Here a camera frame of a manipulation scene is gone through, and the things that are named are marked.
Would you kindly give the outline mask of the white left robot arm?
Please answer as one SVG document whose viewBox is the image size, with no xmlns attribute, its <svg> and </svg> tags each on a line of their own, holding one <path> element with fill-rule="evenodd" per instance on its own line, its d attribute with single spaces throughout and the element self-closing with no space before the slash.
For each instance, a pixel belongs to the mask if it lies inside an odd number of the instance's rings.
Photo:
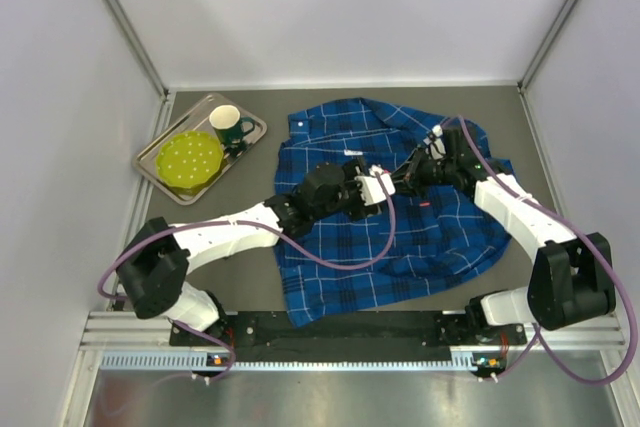
<svg viewBox="0 0 640 427">
<path fill-rule="evenodd" d="M 343 166 L 321 163 L 292 191 L 242 212 L 209 221 L 169 225 L 146 222 L 116 262 L 115 273 L 137 318 L 165 316 L 197 332 L 225 321 L 215 296 L 186 281 L 194 270 L 239 252 L 289 245 L 337 213 L 367 217 L 390 203 L 391 175 L 363 159 Z"/>
</svg>

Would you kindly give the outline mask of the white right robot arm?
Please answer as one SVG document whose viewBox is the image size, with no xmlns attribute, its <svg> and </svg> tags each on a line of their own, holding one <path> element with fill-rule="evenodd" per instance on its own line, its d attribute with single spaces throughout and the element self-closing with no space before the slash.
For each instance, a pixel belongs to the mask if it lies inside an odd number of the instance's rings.
<svg viewBox="0 0 640 427">
<path fill-rule="evenodd" d="M 438 126 L 391 175 L 401 195 L 453 187 L 497 221 L 531 260 L 527 286 L 470 300 L 470 323 L 479 330 L 536 323 L 554 331 L 613 312 L 615 287 L 602 265 L 611 258 L 609 242 L 599 233 L 581 240 L 542 211 L 505 163 L 480 159 L 477 150 L 471 130 Z"/>
</svg>

